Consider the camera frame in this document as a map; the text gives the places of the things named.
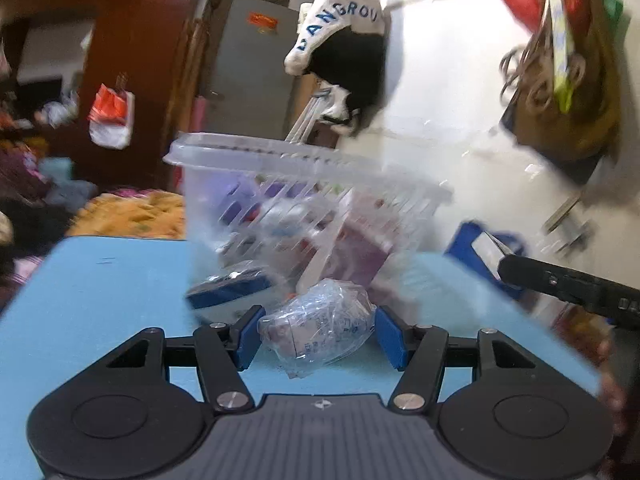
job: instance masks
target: red sticker on door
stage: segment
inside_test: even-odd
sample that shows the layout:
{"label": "red sticker on door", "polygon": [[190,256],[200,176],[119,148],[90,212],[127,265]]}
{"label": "red sticker on door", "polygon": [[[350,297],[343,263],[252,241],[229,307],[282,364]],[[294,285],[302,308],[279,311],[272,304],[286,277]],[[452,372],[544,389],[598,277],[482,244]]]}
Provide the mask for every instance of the red sticker on door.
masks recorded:
{"label": "red sticker on door", "polygon": [[278,26],[278,20],[271,18],[270,16],[260,14],[260,12],[250,12],[247,21],[252,25],[257,25],[262,28],[270,28],[271,30],[276,30],[276,27]]}

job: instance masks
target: ridged gray surface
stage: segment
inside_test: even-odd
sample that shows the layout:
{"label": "ridged gray surface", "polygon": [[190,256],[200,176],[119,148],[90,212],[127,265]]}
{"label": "ridged gray surface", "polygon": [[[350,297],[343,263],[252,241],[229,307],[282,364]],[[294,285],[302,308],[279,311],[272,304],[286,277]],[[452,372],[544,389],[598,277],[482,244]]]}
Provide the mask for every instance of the ridged gray surface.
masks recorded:
{"label": "ridged gray surface", "polygon": [[[157,480],[487,480],[455,459],[427,421],[377,395],[267,396],[225,416],[185,462]],[[584,477],[580,480],[593,480]]]}

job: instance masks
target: silver screw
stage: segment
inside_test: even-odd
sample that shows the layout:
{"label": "silver screw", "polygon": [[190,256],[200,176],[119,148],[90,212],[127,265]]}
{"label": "silver screw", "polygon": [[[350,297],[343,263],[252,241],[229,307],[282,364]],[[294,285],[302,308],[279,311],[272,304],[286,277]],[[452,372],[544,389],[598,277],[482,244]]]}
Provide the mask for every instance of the silver screw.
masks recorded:
{"label": "silver screw", "polygon": [[394,404],[401,410],[419,410],[424,399],[418,394],[400,394],[394,397]]}
{"label": "silver screw", "polygon": [[237,410],[249,402],[249,397],[242,392],[225,392],[223,394],[219,394],[216,398],[216,402],[226,410]]}

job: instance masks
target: brown handbag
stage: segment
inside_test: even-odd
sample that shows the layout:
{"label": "brown handbag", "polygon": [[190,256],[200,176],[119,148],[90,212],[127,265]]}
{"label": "brown handbag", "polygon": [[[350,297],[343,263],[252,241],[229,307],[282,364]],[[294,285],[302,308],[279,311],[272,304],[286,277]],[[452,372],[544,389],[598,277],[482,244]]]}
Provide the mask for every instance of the brown handbag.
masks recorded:
{"label": "brown handbag", "polygon": [[615,155],[620,125],[620,80],[612,37],[602,0],[587,0],[591,24],[574,38],[568,78],[574,88],[572,106],[562,113],[553,92],[551,20],[547,17],[509,71],[510,51],[500,63],[504,92],[515,86],[507,114],[519,144],[531,146],[558,161],[587,158],[608,151]]}

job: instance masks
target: light blue tabletop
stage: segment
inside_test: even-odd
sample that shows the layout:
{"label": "light blue tabletop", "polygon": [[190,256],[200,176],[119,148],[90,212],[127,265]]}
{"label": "light blue tabletop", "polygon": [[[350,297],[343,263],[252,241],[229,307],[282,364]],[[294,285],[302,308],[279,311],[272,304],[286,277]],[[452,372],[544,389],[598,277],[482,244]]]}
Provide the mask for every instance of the light blue tabletop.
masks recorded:
{"label": "light blue tabletop", "polygon": [[[25,437],[27,416],[51,390],[139,330],[190,335],[197,322],[183,300],[188,245],[169,240],[78,237],[62,242],[0,317],[0,479],[42,474]],[[441,254],[420,254],[404,276],[400,314],[455,336],[497,328],[590,392],[596,371],[520,313],[516,304]],[[201,399],[195,371],[172,369],[172,382]],[[351,356],[290,380],[275,354],[260,348],[242,373],[258,402],[264,393],[376,392],[386,402],[400,373],[375,338]],[[468,383],[469,370],[447,371],[441,399]]]}

